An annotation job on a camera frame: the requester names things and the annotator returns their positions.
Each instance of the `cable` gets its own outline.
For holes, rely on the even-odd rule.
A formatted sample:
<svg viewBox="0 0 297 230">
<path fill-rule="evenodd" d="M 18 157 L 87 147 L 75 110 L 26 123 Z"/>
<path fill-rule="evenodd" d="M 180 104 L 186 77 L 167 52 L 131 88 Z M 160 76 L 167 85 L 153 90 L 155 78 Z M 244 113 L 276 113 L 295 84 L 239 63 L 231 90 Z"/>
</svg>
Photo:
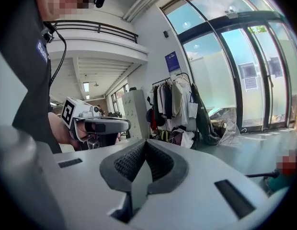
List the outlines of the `cable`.
<svg viewBox="0 0 297 230">
<path fill-rule="evenodd" d="M 54 30 L 55 30 L 55 32 L 58 34 L 59 38 L 60 38 L 60 39 L 63 41 L 63 43 L 64 43 L 64 52 L 63 52 L 61 61 L 60 61 L 59 65 L 58 65 L 58 67 L 57 67 L 57 70 L 55 71 L 54 75 L 52 76 L 51 80 L 49 81 L 49 84 L 48 84 L 49 87 L 51 87 L 51 85 L 52 85 L 52 83 L 53 83 L 55 77 L 57 76 L 57 74 L 58 74 L 58 72 L 59 72 L 59 70 L 60 70 L 60 68 L 61 68 L 61 66 L 62 66 L 62 63 L 63 63 L 63 61 L 64 61 L 64 58 L 65 58 L 65 56 L 66 56 L 66 52 L 67 52 L 67 43 L 66 43 L 66 40 L 62 37 L 62 35 L 57 31 L 57 29 L 56 29 L 55 27 L 54 27 Z"/>
</svg>

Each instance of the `doorway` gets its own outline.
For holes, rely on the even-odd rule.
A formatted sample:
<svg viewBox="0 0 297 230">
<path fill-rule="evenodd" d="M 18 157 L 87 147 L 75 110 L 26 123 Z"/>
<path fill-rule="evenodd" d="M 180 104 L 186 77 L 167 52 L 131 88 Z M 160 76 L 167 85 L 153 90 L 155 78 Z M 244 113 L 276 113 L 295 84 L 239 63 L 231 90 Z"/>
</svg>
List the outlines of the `doorway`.
<svg viewBox="0 0 297 230">
<path fill-rule="evenodd" d="M 241 132 L 285 127 L 288 91 L 282 49 L 266 24 L 238 24 L 217 31 L 238 82 L 237 126 Z"/>
</svg>

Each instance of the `hanging clothes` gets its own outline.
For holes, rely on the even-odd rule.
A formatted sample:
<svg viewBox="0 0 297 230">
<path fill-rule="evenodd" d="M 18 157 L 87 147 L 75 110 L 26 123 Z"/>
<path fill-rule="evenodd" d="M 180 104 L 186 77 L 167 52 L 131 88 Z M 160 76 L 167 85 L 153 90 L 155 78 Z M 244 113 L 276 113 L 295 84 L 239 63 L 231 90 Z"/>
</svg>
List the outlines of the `hanging clothes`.
<svg viewBox="0 0 297 230">
<path fill-rule="evenodd" d="M 168 84 L 164 86 L 165 111 L 167 119 L 172 119 L 172 92 Z"/>
<path fill-rule="evenodd" d="M 220 137 L 214 132 L 208 112 L 205 105 L 200 97 L 197 86 L 192 84 L 192 93 L 194 102 L 198 104 L 197 116 L 196 116 L 196 127 L 202 134 L 203 140 L 208 145 L 217 145 L 220 141 Z"/>
<path fill-rule="evenodd" d="M 154 131 L 154 130 L 157 130 L 157 124 L 156 124 L 156 120 L 154 119 L 154 110 L 153 109 L 150 114 L 151 114 L 150 128 Z"/>
<path fill-rule="evenodd" d="M 189 120 L 189 115 L 188 115 L 188 103 L 190 100 L 190 92 L 191 92 L 191 86 L 190 83 L 188 83 L 185 79 L 183 78 L 177 78 L 173 86 L 177 88 L 176 92 L 180 92 L 182 97 L 181 97 L 181 102 L 180 102 L 180 112 L 181 112 L 181 117 L 177 117 L 175 119 L 175 126 L 179 125 L 186 125 L 188 124 Z"/>
<path fill-rule="evenodd" d="M 164 85 L 161 87 L 161 102 L 162 102 L 162 114 L 166 115 L 166 104 L 165 104 Z"/>
<path fill-rule="evenodd" d="M 158 87 L 155 86 L 154 87 L 154 98 L 153 98 L 153 109 L 154 109 L 154 119 L 157 120 L 158 119 L 158 97 L 157 97 L 157 90 L 158 90 Z"/>
<path fill-rule="evenodd" d="M 159 113 L 163 113 L 162 109 L 162 102 L 161 102 L 161 86 L 158 87 L 157 89 L 157 102 L 158 102 L 158 111 Z"/>
<path fill-rule="evenodd" d="M 182 115 L 182 112 L 181 112 L 182 97 L 183 97 L 183 93 L 176 86 L 176 83 L 174 82 L 172 85 L 172 115 L 173 115 L 173 117 Z"/>
</svg>

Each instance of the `plastic bag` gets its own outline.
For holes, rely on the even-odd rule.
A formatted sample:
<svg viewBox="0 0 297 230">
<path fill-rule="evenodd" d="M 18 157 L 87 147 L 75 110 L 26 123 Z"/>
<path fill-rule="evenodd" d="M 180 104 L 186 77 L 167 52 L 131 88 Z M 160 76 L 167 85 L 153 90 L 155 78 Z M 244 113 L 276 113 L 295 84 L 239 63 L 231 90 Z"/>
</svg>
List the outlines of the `plastic bag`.
<svg viewBox="0 0 297 230">
<path fill-rule="evenodd" d="M 189 118 L 196 118 L 197 107 L 198 107 L 198 104 L 197 103 L 194 103 L 194 98 L 193 98 L 193 96 L 191 94 L 190 95 L 190 101 L 188 103 Z"/>
<path fill-rule="evenodd" d="M 218 145 L 229 146 L 229 147 L 241 147 L 241 134 L 236 125 L 236 119 L 233 119 L 235 115 L 231 115 L 230 112 L 225 112 L 222 116 L 224 120 L 226 131 L 220 140 Z"/>
</svg>

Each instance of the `floor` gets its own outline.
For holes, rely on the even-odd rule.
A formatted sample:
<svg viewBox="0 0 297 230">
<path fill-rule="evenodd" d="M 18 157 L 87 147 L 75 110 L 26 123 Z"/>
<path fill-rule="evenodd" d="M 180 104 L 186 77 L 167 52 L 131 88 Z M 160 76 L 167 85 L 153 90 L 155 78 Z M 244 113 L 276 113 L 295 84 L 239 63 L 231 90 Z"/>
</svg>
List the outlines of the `floor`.
<svg viewBox="0 0 297 230">
<path fill-rule="evenodd" d="M 218 146 L 203 143 L 196 146 L 196 150 L 218 157 L 243 174 L 272 172 L 276 161 L 288 150 L 295 149 L 297 131 L 294 129 L 241 134 Z M 251 179 L 258 183 L 262 177 Z"/>
</svg>

